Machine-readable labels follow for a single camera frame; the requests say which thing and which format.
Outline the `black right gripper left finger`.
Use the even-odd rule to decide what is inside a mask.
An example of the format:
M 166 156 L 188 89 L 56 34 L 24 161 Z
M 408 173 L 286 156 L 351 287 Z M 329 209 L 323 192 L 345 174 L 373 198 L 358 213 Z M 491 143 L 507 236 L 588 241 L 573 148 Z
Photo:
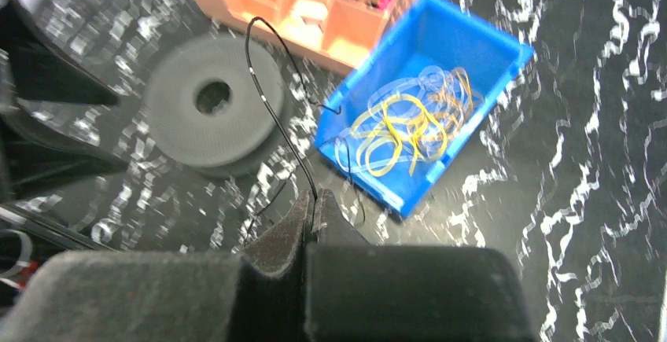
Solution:
M 4 341 L 300 341 L 314 199 L 237 253 L 73 250 L 46 261 Z

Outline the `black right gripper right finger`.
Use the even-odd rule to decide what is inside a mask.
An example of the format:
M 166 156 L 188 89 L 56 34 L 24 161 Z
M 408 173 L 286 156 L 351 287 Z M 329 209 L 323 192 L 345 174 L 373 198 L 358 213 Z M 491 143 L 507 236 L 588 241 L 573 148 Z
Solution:
M 310 341 L 534 341 L 521 285 L 492 248 L 372 245 L 329 190 L 305 249 Z

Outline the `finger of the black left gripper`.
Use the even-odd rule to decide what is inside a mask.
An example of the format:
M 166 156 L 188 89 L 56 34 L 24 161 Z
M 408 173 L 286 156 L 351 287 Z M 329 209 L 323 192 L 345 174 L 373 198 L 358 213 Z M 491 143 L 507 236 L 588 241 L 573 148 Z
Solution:
M 83 105 L 117 105 L 118 96 L 56 46 L 18 0 L 1 8 L 1 49 L 19 98 Z
M 1 113 L 1 198 L 23 200 L 129 163 L 56 132 L 25 110 Z

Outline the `grey filament spool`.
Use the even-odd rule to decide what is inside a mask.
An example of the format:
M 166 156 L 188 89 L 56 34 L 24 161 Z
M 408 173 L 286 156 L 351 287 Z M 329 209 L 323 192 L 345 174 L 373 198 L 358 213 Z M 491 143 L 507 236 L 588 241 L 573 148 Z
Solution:
M 271 54 L 257 42 L 201 36 L 174 48 L 155 68 L 143 95 L 157 147 L 209 178 L 257 169 L 285 139 L 293 98 Z

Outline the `blue plastic bin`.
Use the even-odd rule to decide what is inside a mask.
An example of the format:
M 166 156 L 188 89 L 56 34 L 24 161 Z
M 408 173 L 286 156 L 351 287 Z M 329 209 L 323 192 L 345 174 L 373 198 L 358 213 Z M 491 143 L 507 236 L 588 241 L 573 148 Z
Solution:
M 447 0 L 418 0 L 330 96 L 315 146 L 408 217 L 532 56 Z

